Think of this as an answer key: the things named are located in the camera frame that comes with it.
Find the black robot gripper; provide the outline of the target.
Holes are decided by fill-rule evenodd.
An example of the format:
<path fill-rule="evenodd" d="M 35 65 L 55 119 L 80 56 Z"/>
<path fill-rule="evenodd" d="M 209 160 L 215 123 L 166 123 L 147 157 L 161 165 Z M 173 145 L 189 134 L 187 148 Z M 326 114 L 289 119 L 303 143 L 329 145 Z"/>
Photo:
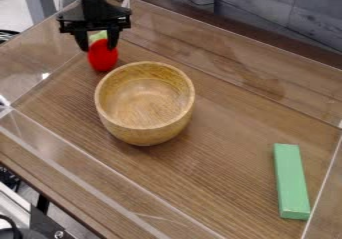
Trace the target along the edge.
<path fill-rule="evenodd" d="M 107 30 L 107 47 L 112 50 L 118 45 L 120 30 L 131 27 L 130 16 L 128 8 L 108 3 L 92 7 L 83 7 L 82 4 L 78 4 L 74 8 L 60 12 L 56 20 L 60 32 L 74 34 L 80 49 L 87 52 L 88 36 L 86 31 Z"/>

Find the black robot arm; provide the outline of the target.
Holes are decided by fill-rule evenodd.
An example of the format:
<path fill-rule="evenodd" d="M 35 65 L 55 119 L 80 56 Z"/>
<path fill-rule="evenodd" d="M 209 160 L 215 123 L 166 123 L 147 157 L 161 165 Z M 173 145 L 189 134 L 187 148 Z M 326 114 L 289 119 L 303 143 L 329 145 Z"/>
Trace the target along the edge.
<path fill-rule="evenodd" d="M 107 0 L 79 0 L 74 8 L 56 16 L 59 31 L 74 36 L 79 48 L 90 51 L 88 33 L 107 32 L 107 49 L 112 50 L 119 41 L 120 32 L 131 27 L 130 8 L 112 5 Z"/>

